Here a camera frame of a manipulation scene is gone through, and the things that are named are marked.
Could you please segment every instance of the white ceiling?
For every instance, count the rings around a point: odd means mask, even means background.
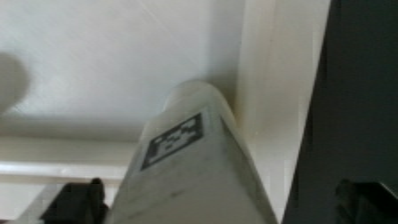
[[[233,100],[245,0],[0,0],[0,134],[137,140],[170,88]]]

